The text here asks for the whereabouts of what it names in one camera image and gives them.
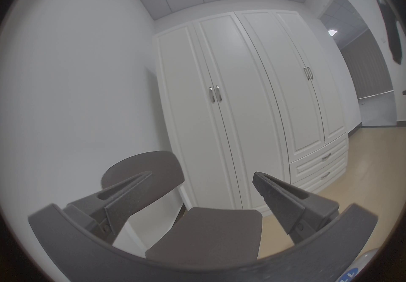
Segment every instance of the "drawer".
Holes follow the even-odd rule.
[[[294,183],[293,185],[297,186],[298,188],[302,188],[307,192],[313,192],[315,190],[321,191],[322,188],[319,189],[320,187],[323,185],[327,186],[328,181],[334,181],[335,176],[339,176],[340,173],[345,171],[347,168],[347,163],[348,152],[345,152],[326,167],[320,169],[313,175]]]
[[[289,164],[290,183],[296,183],[332,163],[348,150],[348,134],[345,133],[328,145]]]

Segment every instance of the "beige floor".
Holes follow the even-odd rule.
[[[361,254],[380,247],[406,201],[406,128],[361,128],[350,137],[344,175],[319,195],[337,201],[339,211],[357,203],[378,215]],[[259,257],[293,246],[276,218],[263,219]]]

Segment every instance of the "chair backrest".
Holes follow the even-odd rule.
[[[176,156],[169,151],[141,153],[111,166],[101,178],[103,189],[122,182],[141,172],[151,171],[153,183],[141,200],[145,208],[185,181]]]

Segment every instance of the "white wardrobe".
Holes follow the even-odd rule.
[[[320,44],[297,12],[229,12],[155,36],[158,84],[187,208],[257,209],[264,172],[318,192],[348,134]]]

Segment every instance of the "brown chair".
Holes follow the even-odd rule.
[[[147,207],[184,182],[176,156],[153,151],[129,157],[103,175],[103,189],[140,172],[151,171],[154,181],[141,200]],[[258,257],[262,215],[256,210],[192,208],[145,253],[147,259],[191,268],[247,264]]]

